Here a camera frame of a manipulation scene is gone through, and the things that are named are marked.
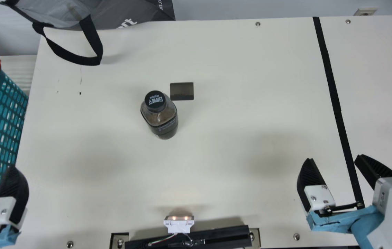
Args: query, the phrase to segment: bottle label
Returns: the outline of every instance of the bottle label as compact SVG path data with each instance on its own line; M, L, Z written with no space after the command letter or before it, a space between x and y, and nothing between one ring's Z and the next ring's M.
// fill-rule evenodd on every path
M174 118L169 120L167 123L164 123L161 126L150 126L150 128L153 131L153 133L155 133L157 135L163 135L163 134L167 134L168 132L170 132L174 128L176 128L177 124L178 124L178 119L177 119L177 115L176 115Z
M150 101L148 102L148 105L152 105L155 103L162 103L162 102L164 102L164 98L156 94L150 97Z

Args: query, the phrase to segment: black card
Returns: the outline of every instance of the black card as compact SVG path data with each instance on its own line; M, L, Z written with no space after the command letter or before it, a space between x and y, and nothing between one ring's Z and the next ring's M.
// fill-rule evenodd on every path
M194 100L193 82L170 83L170 99Z

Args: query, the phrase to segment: bottle cap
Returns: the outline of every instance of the bottle cap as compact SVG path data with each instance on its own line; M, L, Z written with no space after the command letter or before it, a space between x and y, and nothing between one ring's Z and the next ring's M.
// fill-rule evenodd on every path
M167 106L167 99L160 91L150 91L145 96L145 104L150 112L161 112Z

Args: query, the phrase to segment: white tabletop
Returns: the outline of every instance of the white tabletop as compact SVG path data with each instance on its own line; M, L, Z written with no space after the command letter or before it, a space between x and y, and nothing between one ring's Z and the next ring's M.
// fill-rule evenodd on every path
M46 33L93 55L82 33ZM356 244L311 232L296 190L314 158L337 204L354 201L311 18L155 22L99 35L95 67L63 61L41 40L17 158L29 211L15 248L163 235L162 220L179 211L195 216L196 230L260 228L266 248ZM178 133L159 140L140 103L171 82L194 82L194 101L175 102Z
M392 169L392 16L321 22L353 157L366 154ZM370 204L373 190L361 174L359 182Z

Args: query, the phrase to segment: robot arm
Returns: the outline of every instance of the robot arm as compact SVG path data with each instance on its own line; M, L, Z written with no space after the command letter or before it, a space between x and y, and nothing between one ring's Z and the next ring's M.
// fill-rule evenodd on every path
M392 249L392 170L360 155L356 166L374 189L373 205L357 211L358 203L336 206L313 159L300 170L297 191L312 231L352 233L362 249Z
M14 165L10 166L0 184L0 247L16 243L27 213L28 196L24 175Z

